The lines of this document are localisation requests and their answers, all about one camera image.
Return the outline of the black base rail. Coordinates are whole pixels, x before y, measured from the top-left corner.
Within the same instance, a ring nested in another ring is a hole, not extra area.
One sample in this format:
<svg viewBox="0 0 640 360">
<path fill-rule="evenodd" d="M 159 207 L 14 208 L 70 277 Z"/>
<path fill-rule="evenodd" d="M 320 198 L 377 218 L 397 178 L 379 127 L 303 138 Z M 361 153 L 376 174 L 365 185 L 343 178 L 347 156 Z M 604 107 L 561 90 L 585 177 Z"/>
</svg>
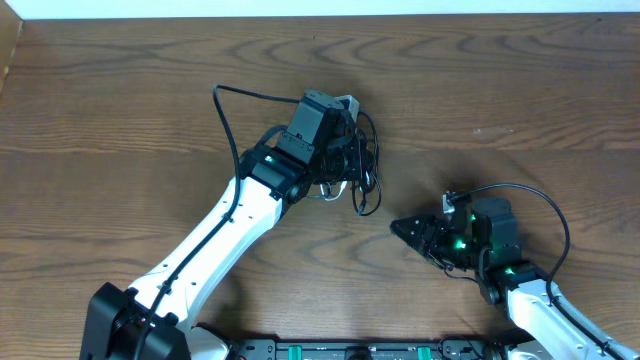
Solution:
<svg viewBox="0 0 640 360">
<path fill-rule="evenodd" d="M 227 360 L 507 360 L 504 345 L 478 338 L 447 336 L 426 341 L 285 341 L 245 339 Z"/>
</svg>

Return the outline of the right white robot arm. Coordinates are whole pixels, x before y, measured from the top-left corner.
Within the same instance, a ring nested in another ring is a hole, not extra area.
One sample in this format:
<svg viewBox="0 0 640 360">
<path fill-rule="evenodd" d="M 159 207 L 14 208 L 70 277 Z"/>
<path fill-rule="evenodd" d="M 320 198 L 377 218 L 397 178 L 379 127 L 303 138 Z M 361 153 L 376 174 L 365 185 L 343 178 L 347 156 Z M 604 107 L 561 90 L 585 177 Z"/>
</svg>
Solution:
<svg viewBox="0 0 640 360">
<path fill-rule="evenodd" d="M 520 336 L 487 357 L 502 359 L 636 359 L 582 314 L 550 276 L 522 254 L 511 203 L 500 197 L 443 197 L 445 214 L 394 220 L 391 232 L 435 267 L 473 272 L 484 300 L 503 311 Z"/>
</svg>

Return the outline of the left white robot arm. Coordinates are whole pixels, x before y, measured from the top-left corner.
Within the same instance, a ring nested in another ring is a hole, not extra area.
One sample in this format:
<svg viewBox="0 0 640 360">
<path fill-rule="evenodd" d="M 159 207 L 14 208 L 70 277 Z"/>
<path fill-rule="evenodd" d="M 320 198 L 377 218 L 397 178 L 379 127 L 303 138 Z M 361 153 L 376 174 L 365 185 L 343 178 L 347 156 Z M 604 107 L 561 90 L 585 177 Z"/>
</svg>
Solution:
<svg viewBox="0 0 640 360">
<path fill-rule="evenodd" d="M 270 128 L 244 153 L 215 207 L 163 261 L 121 290 L 91 298 L 83 359 L 225 359 L 230 344 L 196 318 L 242 254 L 311 186 L 367 187 L 375 155 L 356 126 L 359 102 L 308 90 L 289 124 Z"/>
</svg>

